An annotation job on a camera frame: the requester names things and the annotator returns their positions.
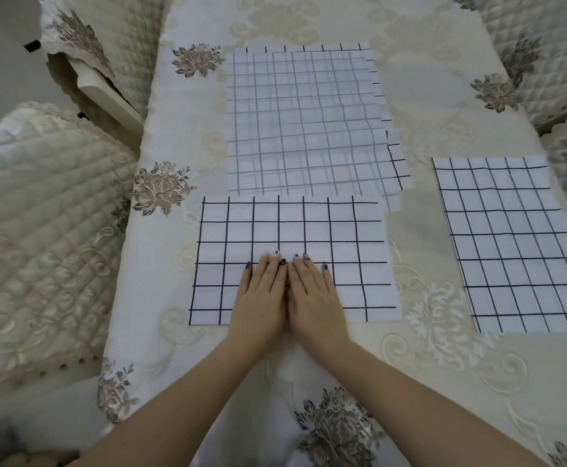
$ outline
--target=grid paper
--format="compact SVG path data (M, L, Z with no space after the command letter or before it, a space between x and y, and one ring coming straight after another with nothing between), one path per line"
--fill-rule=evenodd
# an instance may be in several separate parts
M401 310L379 198L205 197L189 324L228 324L247 262L279 250L326 262L349 322Z
M567 217L546 158L433 160L477 328L567 331Z
M227 57L231 193L384 196L398 209L412 181L372 50L314 48Z

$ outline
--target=translucent paper with faint grid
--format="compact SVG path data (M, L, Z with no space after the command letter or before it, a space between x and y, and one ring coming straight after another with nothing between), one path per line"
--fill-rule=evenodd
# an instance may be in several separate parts
M383 196L397 209L411 176L371 54L227 56L231 193Z
M478 329L567 331L567 216L546 158L434 164Z
M326 262L348 321L400 320L383 219L379 197L204 198L190 324L228 324L247 262L276 250Z

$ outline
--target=forearm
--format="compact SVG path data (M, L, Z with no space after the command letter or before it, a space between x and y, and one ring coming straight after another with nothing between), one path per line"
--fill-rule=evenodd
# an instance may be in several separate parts
M415 466L544 467L465 408L390 367L355 343L324 363Z
M117 425L78 467L188 466L254 363L241 348L221 342L185 376Z

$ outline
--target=hand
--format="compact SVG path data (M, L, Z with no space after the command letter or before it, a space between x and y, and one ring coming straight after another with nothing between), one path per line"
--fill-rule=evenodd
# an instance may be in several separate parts
M288 266L293 298L288 300L292 333L316 361L328 362L350 343L344 310L326 264L322 273L307 254Z
M264 254L255 272L249 262L233 305L227 340L257 361L283 331L286 309L283 292L288 267L279 255Z

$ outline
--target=person's left hand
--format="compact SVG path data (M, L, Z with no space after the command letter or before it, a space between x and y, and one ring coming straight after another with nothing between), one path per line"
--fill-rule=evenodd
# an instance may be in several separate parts
M283 332L286 321L283 293L287 271L285 259L264 254L255 272L248 263L242 274L227 341L255 361L274 345Z

